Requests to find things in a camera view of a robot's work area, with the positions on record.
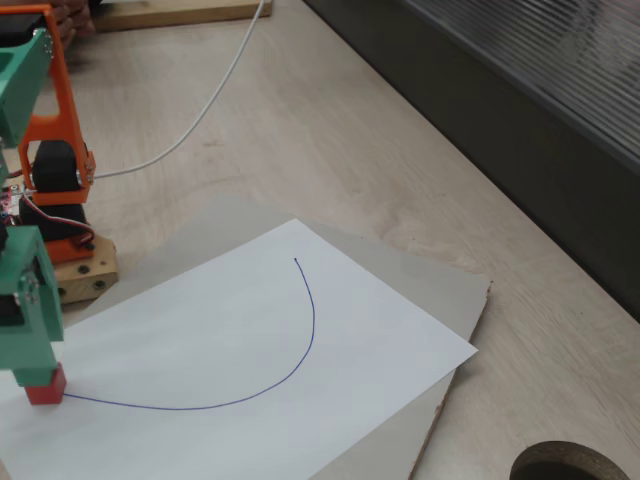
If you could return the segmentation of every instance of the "wooden table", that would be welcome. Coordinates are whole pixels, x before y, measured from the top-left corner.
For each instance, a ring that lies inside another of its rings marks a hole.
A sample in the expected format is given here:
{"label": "wooden table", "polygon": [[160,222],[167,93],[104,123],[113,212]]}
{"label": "wooden table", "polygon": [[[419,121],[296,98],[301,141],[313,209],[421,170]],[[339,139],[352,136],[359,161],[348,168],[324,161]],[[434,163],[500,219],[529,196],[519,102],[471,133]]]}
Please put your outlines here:
{"label": "wooden table", "polygon": [[[99,170],[144,161],[181,134],[246,27],[79,45],[72,80]],[[46,110],[51,95],[42,100]],[[586,445],[640,477],[640,326],[300,0],[260,21],[184,147],[99,181],[87,214],[126,271],[216,193],[493,279],[480,353],[454,382],[417,478],[507,480],[516,456],[546,440]]]}

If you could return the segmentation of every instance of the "circular cutout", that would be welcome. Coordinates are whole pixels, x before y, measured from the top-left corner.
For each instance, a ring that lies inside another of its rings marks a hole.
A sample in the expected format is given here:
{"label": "circular cutout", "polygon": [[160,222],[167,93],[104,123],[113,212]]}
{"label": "circular cutout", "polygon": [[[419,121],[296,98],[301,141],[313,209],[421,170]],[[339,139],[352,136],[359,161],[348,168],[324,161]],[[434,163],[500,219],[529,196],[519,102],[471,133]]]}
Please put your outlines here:
{"label": "circular cutout", "polygon": [[510,480],[629,480],[604,455],[571,442],[543,442],[516,459]]}

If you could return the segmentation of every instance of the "white paper sheet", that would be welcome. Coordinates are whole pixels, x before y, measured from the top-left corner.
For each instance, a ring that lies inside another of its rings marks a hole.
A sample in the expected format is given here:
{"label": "white paper sheet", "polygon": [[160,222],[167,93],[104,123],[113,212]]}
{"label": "white paper sheet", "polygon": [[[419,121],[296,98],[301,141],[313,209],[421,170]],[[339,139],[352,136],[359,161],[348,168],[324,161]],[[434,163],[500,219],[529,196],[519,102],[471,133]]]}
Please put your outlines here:
{"label": "white paper sheet", "polygon": [[68,329],[62,359],[67,393],[111,402],[268,391],[31,407],[0,372],[0,458],[13,480],[304,480],[473,353],[292,221]]}

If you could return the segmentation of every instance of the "green 3d-printed part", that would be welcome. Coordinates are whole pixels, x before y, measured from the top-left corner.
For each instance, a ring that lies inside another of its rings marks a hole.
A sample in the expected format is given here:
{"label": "green 3d-printed part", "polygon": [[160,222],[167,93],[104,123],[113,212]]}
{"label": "green 3d-printed part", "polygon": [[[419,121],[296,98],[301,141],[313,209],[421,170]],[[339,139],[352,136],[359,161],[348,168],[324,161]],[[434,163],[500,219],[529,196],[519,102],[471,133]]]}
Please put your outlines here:
{"label": "green 3d-printed part", "polygon": [[0,370],[23,387],[46,386],[57,367],[51,342],[63,340],[53,265],[37,227],[9,227],[0,256]]}
{"label": "green 3d-printed part", "polygon": [[7,162],[4,160],[2,150],[0,149],[0,185],[4,185],[4,181],[9,176],[9,169],[7,168]]}
{"label": "green 3d-printed part", "polygon": [[5,148],[16,147],[29,126],[52,51],[45,29],[36,30],[24,45],[0,48],[0,138]]}

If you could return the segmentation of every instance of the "red block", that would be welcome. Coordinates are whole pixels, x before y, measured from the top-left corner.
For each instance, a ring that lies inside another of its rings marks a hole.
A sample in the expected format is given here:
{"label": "red block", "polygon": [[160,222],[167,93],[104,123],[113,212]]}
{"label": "red block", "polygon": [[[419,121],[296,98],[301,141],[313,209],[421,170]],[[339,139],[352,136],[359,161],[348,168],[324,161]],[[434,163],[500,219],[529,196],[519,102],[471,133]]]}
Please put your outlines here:
{"label": "red block", "polygon": [[64,387],[67,386],[67,379],[64,376],[62,365],[58,363],[58,368],[53,373],[51,383],[46,387],[24,387],[31,405],[56,405],[62,402]]}

